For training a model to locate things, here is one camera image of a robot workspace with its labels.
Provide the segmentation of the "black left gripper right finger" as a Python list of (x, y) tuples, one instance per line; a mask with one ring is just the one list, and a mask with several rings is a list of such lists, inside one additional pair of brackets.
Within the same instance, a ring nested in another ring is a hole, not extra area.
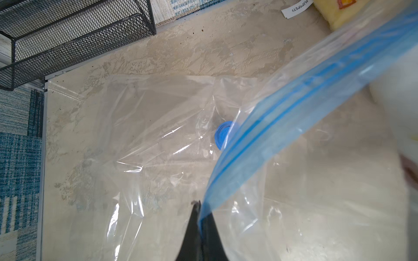
[(212, 213), (202, 220), (201, 230), (203, 260), (228, 261)]

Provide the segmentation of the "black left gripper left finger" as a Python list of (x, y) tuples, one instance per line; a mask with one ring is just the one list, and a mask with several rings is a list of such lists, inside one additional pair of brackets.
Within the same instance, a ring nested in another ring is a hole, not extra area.
[(202, 261), (201, 236), (198, 228), (201, 203), (193, 201), (192, 206), (186, 233), (176, 261)]

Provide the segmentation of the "clear vacuum bag blue zipper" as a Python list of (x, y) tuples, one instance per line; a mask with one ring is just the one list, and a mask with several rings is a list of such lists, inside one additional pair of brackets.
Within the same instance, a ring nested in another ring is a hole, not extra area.
[[(42, 260), (173, 261), (233, 120), (331, 30), (315, 6), (228, 1), (49, 82)], [(232, 260), (405, 261), (408, 190), (369, 89), (215, 214)]]

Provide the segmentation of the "yellow cartoon print blanket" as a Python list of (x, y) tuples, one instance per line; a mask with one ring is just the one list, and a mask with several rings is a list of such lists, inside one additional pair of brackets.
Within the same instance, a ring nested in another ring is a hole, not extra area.
[(313, 0), (315, 8), (329, 23), (332, 31), (350, 21), (370, 0)]

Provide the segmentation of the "white bear print blanket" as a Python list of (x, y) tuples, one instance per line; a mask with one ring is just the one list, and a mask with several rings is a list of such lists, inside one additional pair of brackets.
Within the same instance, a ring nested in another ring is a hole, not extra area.
[(415, 46), (370, 84), (397, 142), (408, 185), (418, 189), (418, 48)]

